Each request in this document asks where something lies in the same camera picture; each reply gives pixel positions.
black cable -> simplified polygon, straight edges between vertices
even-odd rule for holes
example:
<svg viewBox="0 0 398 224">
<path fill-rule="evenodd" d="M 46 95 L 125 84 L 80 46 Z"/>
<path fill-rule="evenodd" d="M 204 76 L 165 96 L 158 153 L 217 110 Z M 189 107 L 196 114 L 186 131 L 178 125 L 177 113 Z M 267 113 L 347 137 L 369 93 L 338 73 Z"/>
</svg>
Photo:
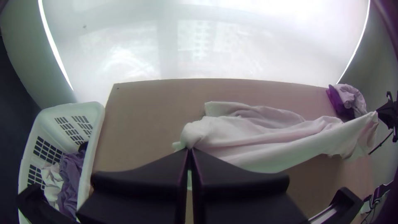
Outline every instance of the black cable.
<svg viewBox="0 0 398 224">
<path fill-rule="evenodd" d="M 376 149 L 380 148 L 381 145 L 388 139 L 388 137 L 390 135 L 392 135 L 393 132 L 394 132 L 394 130 L 378 146 L 376 146 L 376 148 L 372 149 L 372 151 L 370 151 L 370 153 L 368 153 L 368 155 L 372 154 Z"/>
<path fill-rule="evenodd" d="M 374 214 L 376 213 L 376 207 L 377 207 L 377 204 L 374 205 L 373 215 L 372 215 L 372 218 L 370 219 L 370 222 L 369 222 L 369 223 L 372 223 Z"/>
<path fill-rule="evenodd" d="M 368 216 L 370 215 L 371 212 L 368 213 L 368 215 L 364 218 L 364 220 L 362 220 L 361 224 L 363 224 L 364 222 L 366 222 L 366 224 L 368 224 L 368 221 L 366 220 L 368 218 Z"/>
</svg>

white towel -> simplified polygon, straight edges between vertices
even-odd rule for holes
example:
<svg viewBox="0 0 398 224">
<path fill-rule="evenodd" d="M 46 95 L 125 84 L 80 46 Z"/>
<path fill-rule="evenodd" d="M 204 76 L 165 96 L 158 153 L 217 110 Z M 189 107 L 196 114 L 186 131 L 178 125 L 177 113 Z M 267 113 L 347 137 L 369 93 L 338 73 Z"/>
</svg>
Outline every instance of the white towel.
<svg viewBox="0 0 398 224">
<path fill-rule="evenodd" d="M 355 117 L 360 117 L 368 113 L 366 111 L 365 98 L 359 90 L 348 84 L 336 84 L 333 87 L 339 93 L 344 107 L 347 109 L 352 108 L 354 110 Z"/>
<path fill-rule="evenodd" d="M 235 102 L 205 103 L 207 116 L 185 125 L 175 149 L 201 149 L 226 162 L 277 173 L 320 154 L 356 159 L 374 145 L 376 112 L 349 122 L 322 116 L 306 121 L 287 110 Z"/>
<path fill-rule="evenodd" d="M 47 198 L 47 201 L 51 206 L 59 210 L 57 199 L 58 193 L 61 191 L 63 185 L 63 179 L 59 175 L 59 164 L 46 164 L 41 169 L 41 178 L 46 184 L 44 186 L 44 196 Z"/>
</svg>

light strip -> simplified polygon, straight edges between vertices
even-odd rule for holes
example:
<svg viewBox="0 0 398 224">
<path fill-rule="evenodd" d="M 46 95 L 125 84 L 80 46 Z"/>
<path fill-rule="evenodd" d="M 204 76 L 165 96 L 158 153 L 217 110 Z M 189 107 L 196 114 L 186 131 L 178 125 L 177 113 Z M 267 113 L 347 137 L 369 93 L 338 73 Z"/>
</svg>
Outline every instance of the light strip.
<svg viewBox="0 0 398 224">
<path fill-rule="evenodd" d="M 361 43 L 361 40 L 362 40 L 362 37 L 364 36 L 364 32 L 365 32 L 365 28 L 366 28 L 366 23 L 368 22 L 368 17 L 369 17 L 370 1 L 371 1 L 371 0 L 368 0 L 368 11 L 366 12 L 366 18 L 365 18 L 364 29 L 362 30 L 362 34 L 361 34 L 361 36 L 359 37 L 359 41 L 358 41 L 357 47 L 355 48 L 354 53 L 352 54 L 351 58 L 349 59 L 348 64 L 347 64 L 347 66 L 345 67 L 343 74 L 340 76 L 340 78 L 339 78 L 339 80 L 337 81 L 336 84 L 339 84 L 341 78 L 343 78 L 344 73 L 347 71 L 348 66 L 350 65 L 352 59 L 353 59 L 354 56 L 355 56 L 355 53 L 356 53 L 357 50 L 358 50 L 359 44 Z"/>
<path fill-rule="evenodd" d="M 53 36 L 51 35 L 49 25 L 47 24 L 46 15 L 44 14 L 44 9 L 43 9 L 43 0 L 39 0 L 39 11 L 40 11 L 40 15 L 41 15 L 41 20 L 43 22 L 44 31 L 46 32 L 47 39 L 49 40 L 50 47 L 53 50 L 53 54 L 55 56 L 55 59 L 58 62 L 59 68 L 61 69 L 61 72 L 62 72 L 63 76 L 65 77 L 66 81 L 68 82 L 70 88 L 73 90 L 73 87 L 72 87 L 72 85 L 71 85 L 71 83 L 69 81 L 69 77 L 66 74 L 65 67 L 63 66 L 61 57 L 59 56 L 58 49 L 57 49 L 57 46 L 55 45 Z"/>
</svg>

white wall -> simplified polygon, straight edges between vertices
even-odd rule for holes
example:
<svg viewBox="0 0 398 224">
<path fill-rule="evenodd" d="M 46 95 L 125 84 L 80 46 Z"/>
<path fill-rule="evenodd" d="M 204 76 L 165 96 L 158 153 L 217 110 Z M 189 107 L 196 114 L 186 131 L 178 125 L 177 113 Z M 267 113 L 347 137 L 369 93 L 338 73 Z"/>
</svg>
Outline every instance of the white wall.
<svg viewBox="0 0 398 224">
<path fill-rule="evenodd" d="M 37 0 L 10 0 L 0 27 L 12 66 L 42 109 L 76 102 L 48 42 Z"/>
<path fill-rule="evenodd" d="M 397 100 L 397 58 L 382 18 L 374 6 L 371 6 L 357 54 L 340 83 L 358 88 L 365 97 L 368 111 L 374 111 L 387 102 L 387 91 L 391 91 L 394 100 Z M 390 132 L 380 122 L 376 143 L 381 142 Z M 392 136 L 371 155 L 371 162 L 375 186 L 393 180 L 398 165 L 398 146 L 392 144 Z"/>
</svg>

white laundry basket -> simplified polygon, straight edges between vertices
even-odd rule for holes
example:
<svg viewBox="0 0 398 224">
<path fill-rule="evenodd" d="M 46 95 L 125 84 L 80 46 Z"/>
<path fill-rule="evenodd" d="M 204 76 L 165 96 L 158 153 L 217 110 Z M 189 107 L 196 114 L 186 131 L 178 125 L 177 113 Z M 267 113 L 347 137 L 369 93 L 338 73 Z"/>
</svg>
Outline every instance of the white laundry basket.
<svg viewBox="0 0 398 224">
<path fill-rule="evenodd" d="M 105 109 L 98 102 L 64 104 L 42 110 L 25 146 L 19 168 L 18 194 L 34 183 L 44 189 L 40 174 L 44 165 L 59 163 L 62 154 L 76 152 L 81 143 L 89 140 L 79 182 L 79 208 L 89 195 L 92 165 L 104 116 Z M 29 223 L 20 211 L 18 215 L 20 224 Z"/>
</svg>

